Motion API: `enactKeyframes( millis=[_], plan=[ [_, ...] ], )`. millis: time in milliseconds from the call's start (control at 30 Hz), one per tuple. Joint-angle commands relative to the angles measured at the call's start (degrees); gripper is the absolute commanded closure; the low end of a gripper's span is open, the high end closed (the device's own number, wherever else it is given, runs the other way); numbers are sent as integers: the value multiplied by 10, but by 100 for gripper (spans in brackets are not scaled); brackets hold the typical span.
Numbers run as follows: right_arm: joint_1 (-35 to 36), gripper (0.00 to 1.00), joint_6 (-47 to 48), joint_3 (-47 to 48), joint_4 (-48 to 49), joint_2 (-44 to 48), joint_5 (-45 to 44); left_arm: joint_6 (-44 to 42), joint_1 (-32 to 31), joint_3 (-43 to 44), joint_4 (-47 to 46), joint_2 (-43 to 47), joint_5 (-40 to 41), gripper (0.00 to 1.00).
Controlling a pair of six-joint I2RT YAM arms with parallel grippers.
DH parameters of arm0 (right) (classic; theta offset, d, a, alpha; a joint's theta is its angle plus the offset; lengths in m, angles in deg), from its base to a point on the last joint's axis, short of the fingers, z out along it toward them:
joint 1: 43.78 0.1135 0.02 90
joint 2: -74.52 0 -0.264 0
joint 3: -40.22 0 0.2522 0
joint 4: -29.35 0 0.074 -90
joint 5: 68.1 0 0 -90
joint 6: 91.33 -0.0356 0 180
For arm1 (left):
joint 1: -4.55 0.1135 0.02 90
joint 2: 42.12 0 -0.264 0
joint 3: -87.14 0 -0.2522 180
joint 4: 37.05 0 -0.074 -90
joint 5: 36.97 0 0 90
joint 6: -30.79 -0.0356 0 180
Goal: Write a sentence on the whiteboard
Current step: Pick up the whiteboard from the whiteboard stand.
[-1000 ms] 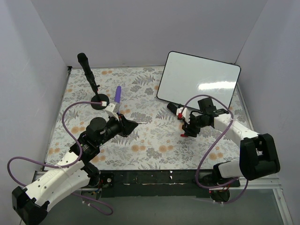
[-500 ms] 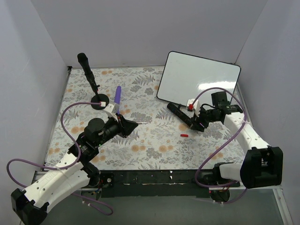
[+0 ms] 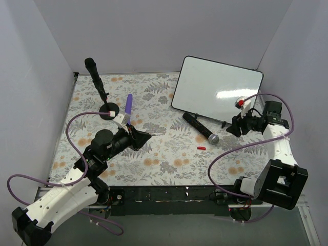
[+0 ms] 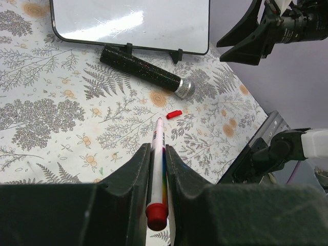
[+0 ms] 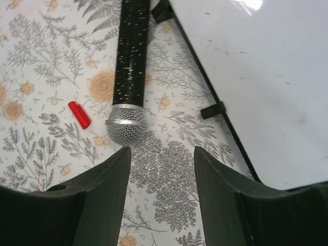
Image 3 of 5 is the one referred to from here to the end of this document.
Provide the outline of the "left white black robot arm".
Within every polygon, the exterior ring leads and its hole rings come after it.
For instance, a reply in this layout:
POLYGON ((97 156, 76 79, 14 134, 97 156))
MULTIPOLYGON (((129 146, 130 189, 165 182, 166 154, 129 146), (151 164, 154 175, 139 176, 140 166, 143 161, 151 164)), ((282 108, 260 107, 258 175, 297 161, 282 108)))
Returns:
POLYGON ((107 162, 127 148, 138 151, 150 138, 149 133, 133 126, 116 134, 107 129, 98 131, 58 186, 26 208, 12 212, 13 228, 25 245, 45 245, 52 233, 80 210, 107 203, 110 189, 99 178, 107 162))

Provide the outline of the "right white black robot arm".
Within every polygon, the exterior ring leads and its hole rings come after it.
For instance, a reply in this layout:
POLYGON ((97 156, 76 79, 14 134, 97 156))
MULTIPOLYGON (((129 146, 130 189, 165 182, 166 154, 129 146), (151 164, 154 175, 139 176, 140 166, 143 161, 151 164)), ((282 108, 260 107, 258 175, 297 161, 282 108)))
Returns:
POLYGON ((260 132, 265 140, 269 161, 257 179, 239 177, 234 183, 232 198, 245 203, 251 196, 272 205, 292 210, 308 178, 306 169, 295 160, 285 136, 289 123, 282 119, 282 104, 266 101, 261 116, 252 114, 251 102, 240 98, 235 103, 241 112, 232 118, 227 131, 236 137, 249 131, 260 132))

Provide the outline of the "white whiteboard black frame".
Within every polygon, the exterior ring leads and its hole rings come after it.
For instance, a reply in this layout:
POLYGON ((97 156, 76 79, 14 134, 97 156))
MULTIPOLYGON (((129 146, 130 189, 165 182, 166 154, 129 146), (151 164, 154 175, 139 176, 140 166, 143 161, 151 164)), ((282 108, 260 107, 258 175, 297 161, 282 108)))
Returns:
POLYGON ((230 124, 240 113, 237 99, 257 94, 263 78, 260 71, 186 56, 171 106, 230 124))

